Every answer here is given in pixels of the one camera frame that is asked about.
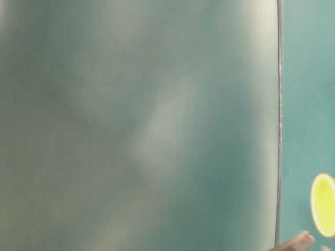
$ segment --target teal wall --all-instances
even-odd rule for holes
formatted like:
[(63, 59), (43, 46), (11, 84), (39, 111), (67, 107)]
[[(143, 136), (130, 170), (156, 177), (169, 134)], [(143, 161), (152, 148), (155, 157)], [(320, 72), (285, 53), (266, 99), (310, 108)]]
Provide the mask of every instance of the teal wall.
[(276, 1), (0, 0), (0, 248), (272, 247), (277, 59)]
[(320, 245), (310, 213), (310, 189), (319, 173), (335, 176), (334, 1), (283, 1), (283, 241), (301, 230)]

